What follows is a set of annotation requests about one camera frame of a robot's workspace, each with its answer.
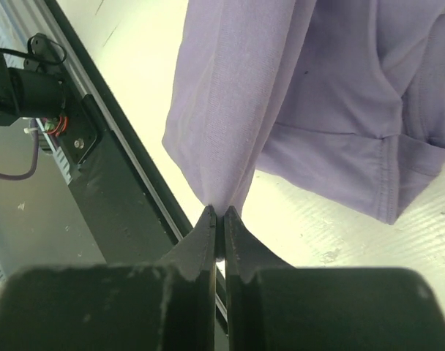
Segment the purple t shirt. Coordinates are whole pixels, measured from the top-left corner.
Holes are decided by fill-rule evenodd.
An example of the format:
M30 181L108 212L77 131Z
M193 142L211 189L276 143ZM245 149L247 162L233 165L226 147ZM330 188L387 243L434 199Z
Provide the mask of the purple t shirt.
M190 1L162 144L218 214L262 170L394 223L445 163L445 1Z

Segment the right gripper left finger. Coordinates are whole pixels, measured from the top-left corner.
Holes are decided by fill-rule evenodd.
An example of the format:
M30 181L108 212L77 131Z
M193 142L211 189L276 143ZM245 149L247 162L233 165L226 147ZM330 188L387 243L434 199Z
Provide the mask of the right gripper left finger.
M213 350L217 215L204 208L195 227L158 264L165 269L162 350Z

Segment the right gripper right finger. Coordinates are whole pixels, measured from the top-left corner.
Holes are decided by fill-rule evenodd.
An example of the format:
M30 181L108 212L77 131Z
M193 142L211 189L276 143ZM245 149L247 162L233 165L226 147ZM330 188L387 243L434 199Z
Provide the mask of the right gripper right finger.
M231 206L222 219L228 338L231 350L265 350L265 327L260 287L260 270L291 268L244 225Z

